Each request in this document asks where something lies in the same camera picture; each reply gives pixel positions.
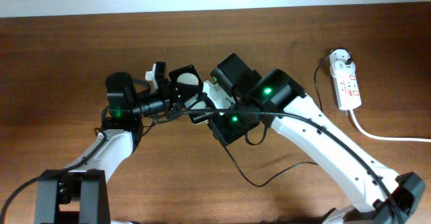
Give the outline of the black flip smartphone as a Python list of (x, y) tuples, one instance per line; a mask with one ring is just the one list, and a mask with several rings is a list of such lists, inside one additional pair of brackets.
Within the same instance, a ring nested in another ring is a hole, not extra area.
[[(193, 65), (187, 65), (169, 72), (170, 86), (169, 112), (185, 110), (185, 102), (195, 96), (203, 93), (203, 82)], [(206, 108), (210, 106), (209, 99), (206, 95)]]

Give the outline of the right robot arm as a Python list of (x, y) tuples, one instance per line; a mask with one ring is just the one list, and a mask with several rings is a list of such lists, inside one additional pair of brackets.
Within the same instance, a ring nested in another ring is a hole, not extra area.
[(262, 77), (236, 54), (223, 60), (203, 92), (218, 110), (209, 120), (223, 147), (263, 123), (309, 155), (346, 193), (351, 205), (333, 209), (323, 223), (406, 223), (426, 184), (416, 173), (398, 174), (355, 144), (317, 107), (304, 88), (274, 69)]

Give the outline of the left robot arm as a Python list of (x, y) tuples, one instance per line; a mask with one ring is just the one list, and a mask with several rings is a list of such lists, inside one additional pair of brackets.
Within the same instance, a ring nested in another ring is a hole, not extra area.
[(116, 72), (105, 86), (108, 105), (96, 140), (63, 169), (42, 174), (35, 223), (113, 223), (106, 184), (149, 132), (142, 119), (180, 110), (203, 83), (193, 65), (167, 73), (158, 61), (143, 80)]

